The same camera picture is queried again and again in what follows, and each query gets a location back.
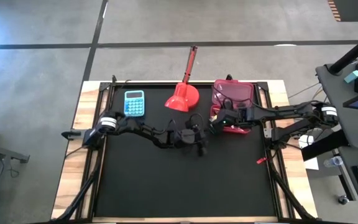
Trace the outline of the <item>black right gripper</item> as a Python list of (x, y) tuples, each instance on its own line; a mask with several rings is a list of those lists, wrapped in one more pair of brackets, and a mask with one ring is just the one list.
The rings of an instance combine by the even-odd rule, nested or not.
[(255, 121), (247, 120), (247, 108), (230, 110), (226, 108), (211, 108), (209, 129), (212, 133), (249, 133), (255, 126)]

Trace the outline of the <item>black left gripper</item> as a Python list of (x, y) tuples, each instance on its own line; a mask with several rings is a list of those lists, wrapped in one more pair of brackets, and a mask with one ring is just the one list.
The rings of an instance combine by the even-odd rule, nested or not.
[(175, 149), (195, 146), (198, 157), (203, 157), (207, 154), (207, 143), (204, 119), (199, 113), (192, 114), (185, 122), (185, 129), (176, 131), (174, 134)]

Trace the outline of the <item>pink plastic pencil case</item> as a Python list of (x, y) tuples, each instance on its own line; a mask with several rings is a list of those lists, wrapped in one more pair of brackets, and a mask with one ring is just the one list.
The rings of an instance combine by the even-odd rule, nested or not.
[(239, 80), (229, 81), (218, 79), (212, 85), (212, 92), (211, 108), (214, 107), (237, 110), (239, 108), (246, 108), (252, 105), (254, 86), (251, 83), (240, 82)]

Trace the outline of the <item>blue calculator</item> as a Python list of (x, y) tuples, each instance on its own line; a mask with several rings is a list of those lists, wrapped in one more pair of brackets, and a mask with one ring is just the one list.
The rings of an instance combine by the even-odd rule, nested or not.
[(124, 114), (130, 117), (142, 117), (145, 114), (143, 90), (132, 90), (124, 93)]

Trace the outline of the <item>white paper sheet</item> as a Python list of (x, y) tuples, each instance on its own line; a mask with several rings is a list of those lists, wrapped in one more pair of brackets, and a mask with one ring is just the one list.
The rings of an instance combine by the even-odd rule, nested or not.
[[(310, 135), (302, 135), (298, 139), (298, 144), (301, 149), (303, 149), (306, 146), (310, 146), (314, 143), (314, 137)], [(306, 169), (310, 170), (319, 170), (318, 160), (317, 158), (309, 159), (307, 161), (304, 161), (304, 165)]]

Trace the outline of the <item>black desk support beam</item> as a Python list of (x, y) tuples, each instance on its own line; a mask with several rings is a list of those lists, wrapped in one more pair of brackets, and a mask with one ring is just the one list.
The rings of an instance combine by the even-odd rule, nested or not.
[(348, 146), (349, 142), (343, 130), (331, 133), (330, 135), (314, 142), (312, 145), (306, 146), (301, 150), (304, 161), (315, 158), (325, 152), (332, 151), (333, 149)]

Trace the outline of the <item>grey side desk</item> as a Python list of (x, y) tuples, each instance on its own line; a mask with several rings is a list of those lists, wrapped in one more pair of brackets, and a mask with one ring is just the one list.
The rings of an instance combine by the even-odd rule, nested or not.
[(345, 108), (343, 103), (355, 98), (358, 94), (354, 87), (344, 81), (344, 78), (354, 70), (348, 65), (339, 76), (329, 73), (327, 66), (316, 67), (316, 75), (322, 84), (329, 102), (336, 108), (341, 129), (352, 147), (358, 147), (358, 109)]

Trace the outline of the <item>clear water bottle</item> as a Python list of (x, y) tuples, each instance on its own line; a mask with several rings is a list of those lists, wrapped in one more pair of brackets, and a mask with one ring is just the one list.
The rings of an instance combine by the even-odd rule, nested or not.
[(341, 156), (334, 156), (329, 159), (326, 159), (323, 164), (327, 168), (338, 167), (343, 165), (343, 159)]

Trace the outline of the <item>small teal box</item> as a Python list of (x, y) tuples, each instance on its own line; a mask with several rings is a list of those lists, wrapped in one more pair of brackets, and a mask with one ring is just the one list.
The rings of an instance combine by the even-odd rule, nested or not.
[(352, 71), (350, 74), (348, 74), (345, 78), (344, 81), (346, 83), (351, 83), (353, 81), (355, 81), (356, 79), (358, 79), (358, 70), (354, 70)]

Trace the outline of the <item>black mat with orange stripes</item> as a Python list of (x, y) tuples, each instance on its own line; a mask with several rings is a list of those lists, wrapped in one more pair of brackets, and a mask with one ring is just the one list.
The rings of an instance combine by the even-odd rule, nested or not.
[(327, 0), (337, 22), (358, 22), (358, 0)]

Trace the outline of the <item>black round post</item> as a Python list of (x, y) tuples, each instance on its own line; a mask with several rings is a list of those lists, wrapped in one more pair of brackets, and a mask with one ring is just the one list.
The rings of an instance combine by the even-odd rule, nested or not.
[(338, 76), (338, 73), (347, 67), (351, 62), (358, 58), (358, 44), (350, 49), (344, 56), (342, 56), (338, 61), (332, 64), (328, 68), (328, 72), (332, 75)]

